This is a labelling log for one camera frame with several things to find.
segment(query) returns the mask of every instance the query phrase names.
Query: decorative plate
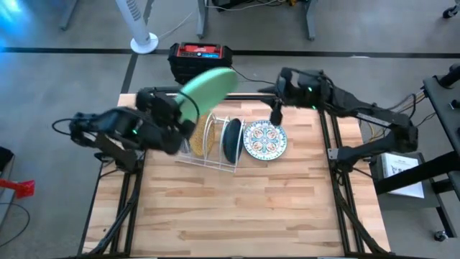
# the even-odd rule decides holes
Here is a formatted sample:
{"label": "decorative plate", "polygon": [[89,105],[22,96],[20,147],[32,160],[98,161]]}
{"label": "decorative plate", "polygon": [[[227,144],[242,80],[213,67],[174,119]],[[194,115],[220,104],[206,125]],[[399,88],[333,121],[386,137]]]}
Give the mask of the decorative plate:
{"label": "decorative plate", "polygon": [[268,120],[250,124],[244,131],[244,147],[259,160],[273,160],[286,150],[288,137],[281,126],[273,126]]}

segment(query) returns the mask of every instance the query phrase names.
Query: black metal frame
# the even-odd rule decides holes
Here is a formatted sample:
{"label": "black metal frame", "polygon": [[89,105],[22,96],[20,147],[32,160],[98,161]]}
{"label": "black metal frame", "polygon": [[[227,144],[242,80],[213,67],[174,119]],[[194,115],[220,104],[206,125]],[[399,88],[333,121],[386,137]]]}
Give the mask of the black metal frame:
{"label": "black metal frame", "polygon": [[[166,90],[166,92],[168,92],[169,94],[175,94],[177,93],[178,89],[168,87],[168,88],[165,88],[164,90]],[[228,95],[226,97],[226,100],[249,101],[249,100],[260,100],[263,97],[264,97],[263,94],[232,94],[232,95]],[[319,117],[321,121],[321,128],[323,131],[325,151],[327,152],[327,149],[331,148],[331,140],[330,140],[329,133],[328,133],[326,116],[323,112],[320,112]],[[342,142],[341,142],[339,123],[337,122],[337,118],[331,117],[331,122],[332,122],[334,137],[336,139],[336,145],[337,147],[341,147]],[[372,246],[373,244],[372,241],[374,240],[370,237],[370,235],[367,233],[364,226],[362,226],[361,222],[357,219],[357,216],[356,216],[357,210],[354,204],[353,191],[351,189],[351,183],[349,180],[349,176],[346,174],[343,175],[344,190],[346,193],[346,201],[345,201],[339,189],[339,182],[337,181],[337,175],[332,166],[333,163],[332,161],[329,160],[328,156],[326,157],[328,159],[328,164],[329,164],[331,184],[332,184],[332,188],[334,192],[334,201],[336,204],[337,220],[339,223],[339,231],[341,233],[341,241],[342,241],[342,246],[344,249],[344,256],[342,257],[363,258],[363,259],[364,258],[366,259],[371,259],[371,258],[381,258],[381,259],[383,258],[394,258],[394,259],[416,258],[416,257],[408,257],[408,256],[399,256],[393,253],[386,253],[385,251],[377,249]],[[67,257],[67,258],[130,258],[129,255],[130,255],[131,247],[132,247],[132,238],[134,234],[134,223],[135,223],[136,213],[137,213],[137,203],[139,201],[139,195],[140,195],[140,186],[142,182],[144,162],[145,162],[145,154],[142,158],[142,162],[140,163],[142,167],[135,173],[136,182],[134,184],[134,190],[126,204],[125,202],[127,200],[129,179],[131,178],[131,175],[126,174],[123,178],[123,184],[122,184],[121,193],[120,193],[120,201],[119,201],[119,206],[118,206],[118,211],[117,211],[117,218],[116,218],[115,223],[111,226],[110,230],[106,234],[106,236],[102,239],[101,243],[103,242],[103,245],[101,245],[101,243],[98,245],[100,249],[97,251],[97,253],[82,254],[81,251],[83,249],[83,244],[86,239],[86,233],[88,231],[89,221],[91,218],[91,212],[93,210],[93,204],[96,198],[98,183],[96,184],[96,188],[95,188],[94,195],[93,195],[93,200],[91,202],[91,208],[90,208],[90,211],[88,212],[88,218],[86,220],[86,226],[83,231],[83,236],[81,239],[78,255],[73,256],[73,257]],[[129,217],[129,223],[127,227],[126,242],[125,242],[123,252],[119,252],[118,244],[119,244],[120,227],[123,221],[126,219],[128,214],[130,214],[130,217]],[[346,223],[345,223],[344,214],[350,219],[351,223],[353,224],[354,238],[356,240],[356,249],[358,250],[357,252],[351,251],[348,234],[346,231]],[[368,244],[368,247],[372,253],[366,253],[364,251],[363,240]],[[112,243],[112,246],[110,247],[110,251],[109,253],[104,254],[104,251],[110,242]]]}

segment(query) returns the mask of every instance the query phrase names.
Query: butcher block tabletop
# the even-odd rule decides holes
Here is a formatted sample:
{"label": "butcher block tabletop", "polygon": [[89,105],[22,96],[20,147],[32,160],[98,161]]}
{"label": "butcher block tabletop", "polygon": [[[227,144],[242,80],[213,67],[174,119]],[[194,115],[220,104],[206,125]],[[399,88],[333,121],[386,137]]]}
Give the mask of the butcher block tabletop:
{"label": "butcher block tabletop", "polygon": [[[118,105],[134,107],[134,100],[134,94],[122,94]],[[213,110],[217,117],[247,122],[268,119],[270,112],[260,101],[224,101]],[[318,112],[283,108],[282,113],[286,151],[275,160],[261,161],[243,149],[235,174],[148,151],[131,256],[343,255]],[[355,119],[339,119],[339,127],[344,145],[362,144]],[[219,127],[215,134],[212,150],[217,152]],[[365,163],[355,167],[369,173]],[[110,165],[101,173],[113,169]],[[390,250],[372,179],[360,173],[350,173],[350,179],[359,220],[381,247]],[[94,248],[113,224],[122,181],[122,172],[99,181],[83,253]],[[356,251],[348,219],[346,225],[351,250]]]}

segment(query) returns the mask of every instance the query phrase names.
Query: dish rack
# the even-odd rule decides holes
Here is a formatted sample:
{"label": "dish rack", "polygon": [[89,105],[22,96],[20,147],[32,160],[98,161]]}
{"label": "dish rack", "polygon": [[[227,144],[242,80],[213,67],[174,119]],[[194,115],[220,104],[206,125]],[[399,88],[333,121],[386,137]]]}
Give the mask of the dish rack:
{"label": "dish rack", "polygon": [[[246,127],[246,122],[244,119],[241,121],[241,127],[239,129],[239,137],[238,137],[238,143],[236,144],[236,161],[235,164],[231,164],[229,161],[227,161],[225,155],[224,155],[224,149],[223,149],[223,141],[224,141],[224,132],[226,129],[226,126],[230,122],[229,117],[225,117],[225,119],[218,118],[214,116],[214,114],[210,113],[206,119],[206,125],[204,127],[204,132],[203,132],[203,155],[196,155],[193,153],[193,151],[190,148],[190,143],[188,140],[184,140],[182,143],[182,147],[180,149],[180,152],[176,155],[176,161],[181,162],[181,163],[188,163],[192,165],[199,165],[207,168],[214,168],[218,169],[220,171],[227,171],[230,173],[235,173],[236,168],[238,167],[238,161],[241,158],[239,154],[239,147],[240,145],[243,145],[241,135]],[[221,138],[219,141],[218,145],[218,154],[209,154],[208,153],[208,136],[209,132],[211,129],[211,126],[214,124],[214,134],[217,133],[216,128],[218,125],[222,124],[222,131],[221,131]]]}

